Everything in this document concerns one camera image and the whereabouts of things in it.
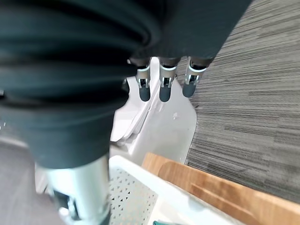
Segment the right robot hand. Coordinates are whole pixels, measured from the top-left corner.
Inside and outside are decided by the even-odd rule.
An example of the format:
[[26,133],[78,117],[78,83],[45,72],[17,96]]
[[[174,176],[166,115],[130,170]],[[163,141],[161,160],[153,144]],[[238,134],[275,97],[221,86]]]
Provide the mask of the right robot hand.
[[109,145],[116,110],[134,76],[150,99],[159,58],[162,102],[189,57],[190,97],[249,0],[3,0],[0,114],[46,170],[68,225],[110,222]]

